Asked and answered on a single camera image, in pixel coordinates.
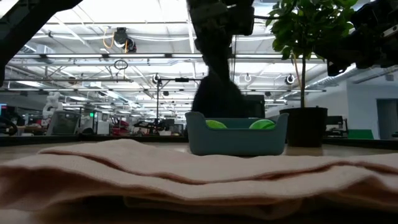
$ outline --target green tennis ball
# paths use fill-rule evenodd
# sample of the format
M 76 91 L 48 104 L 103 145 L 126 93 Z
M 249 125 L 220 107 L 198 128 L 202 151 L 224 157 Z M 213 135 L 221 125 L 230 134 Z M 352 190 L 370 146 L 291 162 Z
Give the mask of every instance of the green tennis ball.
M 250 129 L 274 129 L 275 123 L 271 120 L 263 119 L 250 125 Z
M 209 128 L 214 128 L 214 129 L 226 129 L 227 127 L 225 124 L 219 122 L 219 121 L 214 121 L 214 120 L 206 120 L 207 126 Z

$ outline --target tree trunk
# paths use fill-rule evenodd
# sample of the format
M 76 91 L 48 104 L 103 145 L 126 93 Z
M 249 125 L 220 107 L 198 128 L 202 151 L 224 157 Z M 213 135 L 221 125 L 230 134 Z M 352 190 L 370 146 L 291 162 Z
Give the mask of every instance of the tree trunk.
M 300 92 L 301 107 L 305 107 L 305 55 L 303 55 L 303 70 L 301 72 L 301 92 Z

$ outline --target folded towel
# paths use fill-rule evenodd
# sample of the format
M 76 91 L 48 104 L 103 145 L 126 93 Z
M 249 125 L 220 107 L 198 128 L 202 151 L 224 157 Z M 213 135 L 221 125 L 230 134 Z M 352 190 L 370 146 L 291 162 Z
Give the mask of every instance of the folded towel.
M 311 198 L 398 211 L 398 154 L 195 156 L 132 140 L 60 146 L 0 165 L 0 208 L 102 195 L 130 207 L 283 218 Z

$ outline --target desk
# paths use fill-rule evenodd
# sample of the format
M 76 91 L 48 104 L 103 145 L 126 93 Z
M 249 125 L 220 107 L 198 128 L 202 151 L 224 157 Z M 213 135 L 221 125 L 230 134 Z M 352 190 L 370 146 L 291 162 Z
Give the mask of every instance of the desk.
M 67 146 L 76 144 L 43 144 L 33 146 L 0 147 L 0 162 L 18 159 L 37 153 L 46 147 Z M 188 151 L 187 143 L 150 143 L 149 145 L 161 148 L 175 149 L 182 152 Z M 363 149 L 358 147 L 324 145 L 322 148 L 292 148 L 286 147 L 284 154 L 290 156 L 357 156 L 372 154 L 388 154 L 397 151 L 385 149 Z M 360 212 L 329 210 L 328 212 L 315 212 L 294 215 L 287 219 L 277 220 L 276 224 L 319 224 L 319 223 L 349 223 L 362 224 L 383 223 L 393 224 L 398 219 L 397 215 L 381 212 Z M 123 206 L 120 198 L 91 198 L 79 203 L 65 203 L 40 212 L 22 212 L 15 210 L 0 210 L 0 223 L 5 224 L 125 224 L 125 223 L 264 223 L 262 220 L 250 218 L 191 215 L 184 213 L 130 210 Z

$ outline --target small blue tray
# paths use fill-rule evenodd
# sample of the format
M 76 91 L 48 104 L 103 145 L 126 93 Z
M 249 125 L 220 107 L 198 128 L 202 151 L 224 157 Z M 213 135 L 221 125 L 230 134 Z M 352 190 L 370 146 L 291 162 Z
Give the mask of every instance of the small blue tray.
M 187 118 L 188 138 L 191 152 L 198 156 L 277 156 L 285 148 L 287 118 L 281 114 L 272 130 L 249 129 L 260 119 L 247 118 L 205 118 L 201 113 L 189 112 Z M 222 122 L 228 129 L 213 129 L 206 124 L 207 119 Z

